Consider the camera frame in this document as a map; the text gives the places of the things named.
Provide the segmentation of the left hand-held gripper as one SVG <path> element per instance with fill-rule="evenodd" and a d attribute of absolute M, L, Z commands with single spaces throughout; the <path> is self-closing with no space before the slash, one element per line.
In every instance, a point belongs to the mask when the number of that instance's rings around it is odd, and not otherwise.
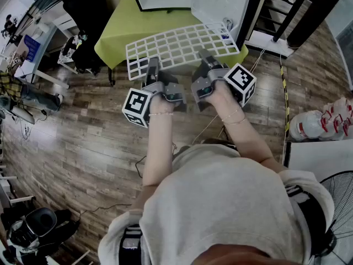
<path fill-rule="evenodd" d="M 177 111 L 186 111 L 185 88 L 169 73 L 159 72 L 159 58 L 149 60 L 145 80 L 141 89 L 131 88 L 127 94 L 122 113 L 127 120 L 140 127 L 149 126 L 149 106 L 153 97 L 175 105 Z"/>

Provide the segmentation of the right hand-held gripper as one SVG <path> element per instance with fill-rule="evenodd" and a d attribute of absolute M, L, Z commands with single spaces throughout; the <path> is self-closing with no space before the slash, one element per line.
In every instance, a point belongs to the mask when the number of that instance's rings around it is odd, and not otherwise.
<path fill-rule="evenodd" d="M 238 104 L 244 107 L 254 94 L 256 77 L 240 64 L 223 67 L 206 49 L 201 49 L 198 54 L 201 65 L 192 76 L 191 90 L 199 111 L 210 105 L 206 98 L 215 91 L 217 81 L 227 82 Z"/>

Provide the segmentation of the person's right hand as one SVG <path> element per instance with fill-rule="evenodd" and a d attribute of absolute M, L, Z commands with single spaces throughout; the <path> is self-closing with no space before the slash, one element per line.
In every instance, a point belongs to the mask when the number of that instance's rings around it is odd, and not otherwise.
<path fill-rule="evenodd" d="M 231 93 L 226 81 L 216 81 L 212 94 L 206 97 L 216 110 L 218 116 L 224 123 L 237 123 L 244 119 L 245 115 Z"/>

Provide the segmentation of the person's left hand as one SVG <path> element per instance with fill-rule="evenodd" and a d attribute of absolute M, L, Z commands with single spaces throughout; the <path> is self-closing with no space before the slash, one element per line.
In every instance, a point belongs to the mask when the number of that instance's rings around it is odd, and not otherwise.
<path fill-rule="evenodd" d="M 151 98 L 149 104 L 149 112 L 151 114 L 166 114 L 172 113 L 174 110 L 175 104 L 165 100 L 160 94 L 156 94 Z"/>

